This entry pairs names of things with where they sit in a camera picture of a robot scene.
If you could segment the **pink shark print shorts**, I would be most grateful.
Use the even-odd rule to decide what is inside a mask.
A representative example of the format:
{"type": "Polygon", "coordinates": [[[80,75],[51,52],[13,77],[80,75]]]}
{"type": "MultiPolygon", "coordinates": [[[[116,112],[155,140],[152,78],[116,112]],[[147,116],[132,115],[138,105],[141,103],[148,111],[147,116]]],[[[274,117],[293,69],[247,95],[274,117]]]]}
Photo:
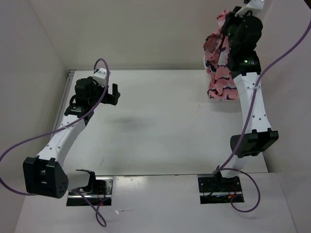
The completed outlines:
{"type": "Polygon", "coordinates": [[[237,88],[227,67],[229,57],[228,36],[221,32],[229,11],[217,16],[218,29],[210,34],[203,45],[204,66],[207,72],[207,95],[211,100],[237,100],[237,88]]]}

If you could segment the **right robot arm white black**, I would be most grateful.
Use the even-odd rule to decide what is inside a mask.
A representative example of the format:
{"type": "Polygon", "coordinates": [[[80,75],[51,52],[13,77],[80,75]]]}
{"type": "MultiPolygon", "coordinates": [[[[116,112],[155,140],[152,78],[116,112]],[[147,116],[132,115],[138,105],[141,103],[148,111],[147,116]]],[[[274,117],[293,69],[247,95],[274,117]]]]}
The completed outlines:
{"type": "Polygon", "coordinates": [[[215,171],[218,176],[213,185],[219,191],[230,186],[230,180],[238,176],[248,158],[258,156],[279,139],[278,131],[269,123],[261,90],[261,66],[255,48],[262,29],[261,20],[252,11],[242,15],[230,12],[221,28],[228,37],[228,68],[240,99],[243,129],[231,137],[232,154],[215,171]]]}

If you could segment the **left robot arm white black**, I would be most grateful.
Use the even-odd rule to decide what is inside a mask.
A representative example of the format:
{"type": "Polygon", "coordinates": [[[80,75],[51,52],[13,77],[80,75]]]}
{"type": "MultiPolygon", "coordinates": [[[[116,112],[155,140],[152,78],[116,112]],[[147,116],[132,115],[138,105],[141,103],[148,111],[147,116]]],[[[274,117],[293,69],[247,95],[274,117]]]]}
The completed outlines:
{"type": "Polygon", "coordinates": [[[86,194],[95,192],[95,172],[77,169],[73,174],[63,170],[65,158],[78,135],[86,128],[98,103],[117,105],[120,97],[117,84],[112,93],[104,86],[104,79],[91,76],[79,79],[75,94],[69,101],[59,127],[45,148],[36,157],[27,157],[23,162],[26,190],[29,194],[61,198],[65,192],[81,189],[86,194]]]}

